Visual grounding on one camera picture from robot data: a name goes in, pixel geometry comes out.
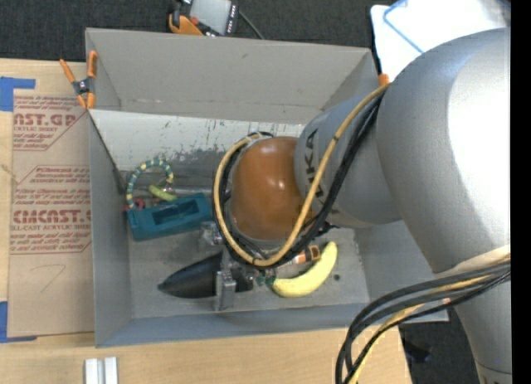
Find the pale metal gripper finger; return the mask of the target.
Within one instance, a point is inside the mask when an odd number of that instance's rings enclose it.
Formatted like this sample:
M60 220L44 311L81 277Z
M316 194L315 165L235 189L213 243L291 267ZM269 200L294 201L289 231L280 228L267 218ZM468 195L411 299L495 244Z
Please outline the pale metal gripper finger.
M236 295L236 281L230 272L219 270L216 275L216 292L214 300L215 311L225 311L234 305Z

